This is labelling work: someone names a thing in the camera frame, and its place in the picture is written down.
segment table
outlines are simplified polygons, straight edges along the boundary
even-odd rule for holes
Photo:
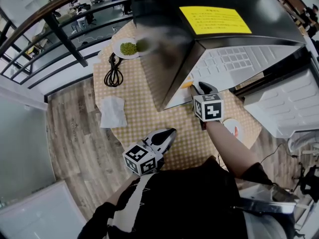
[[[112,43],[124,37],[134,37],[135,31],[133,21],[127,23],[112,37]],[[139,58],[122,61],[120,70],[124,81],[120,86],[116,88],[105,86],[104,77],[110,70],[108,60],[112,52],[112,44],[109,44],[98,55],[101,62],[94,64],[94,92],[99,109],[101,109],[101,100],[106,96],[117,96],[125,100],[124,110],[128,126],[112,129],[123,147],[126,148],[131,143],[137,142],[155,129],[174,127],[177,130],[177,137],[172,148],[164,156],[166,164],[162,170],[186,169],[202,164],[211,155],[217,157],[216,148],[207,132],[201,130],[198,118],[194,116],[192,104],[157,112]],[[234,118],[241,123],[245,132],[244,144],[250,148],[261,131],[261,125],[244,110],[243,103],[232,93],[227,90],[223,91],[222,95],[225,119]]]

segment frosted glass panel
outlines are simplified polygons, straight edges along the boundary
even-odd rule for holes
[[[19,200],[55,182],[45,111],[0,97],[0,200]]]

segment wooden handrail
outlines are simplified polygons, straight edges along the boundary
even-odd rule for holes
[[[43,19],[49,13],[61,8],[69,2],[74,0],[53,0],[40,8],[34,14],[32,14],[28,19],[26,19],[15,31],[14,33],[3,43],[0,47],[0,57],[10,48],[10,46],[19,39],[28,29],[33,25]]]

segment railing post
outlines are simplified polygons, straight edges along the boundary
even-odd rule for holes
[[[68,36],[65,32],[59,27],[59,22],[56,20],[55,16],[50,13],[44,17],[45,22],[51,28],[51,30],[55,33],[55,35],[60,39],[60,41],[64,44],[64,46],[71,52],[71,54],[76,58],[77,61],[83,66],[88,66],[86,60],[82,57],[82,55],[76,50],[73,43],[68,40]]]

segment wooden floor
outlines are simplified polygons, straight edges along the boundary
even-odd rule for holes
[[[110,129],[99,127],[101,113],[95,105],[93,78],[50,96],[46,118],[55,176],[66,181],[84,217],[89,219],[129,177],[122,161],[121,144]],[[286,142],[273,138],[265,129],[252,150],[261,161],[280,143],[285,145],[262,165],[273,182],[291,189],[296,183],[292,176],[299,174],[298,162],[308,166],[316,160],[310,155],[298,159],[289,157],[285,151],[288,149]]]

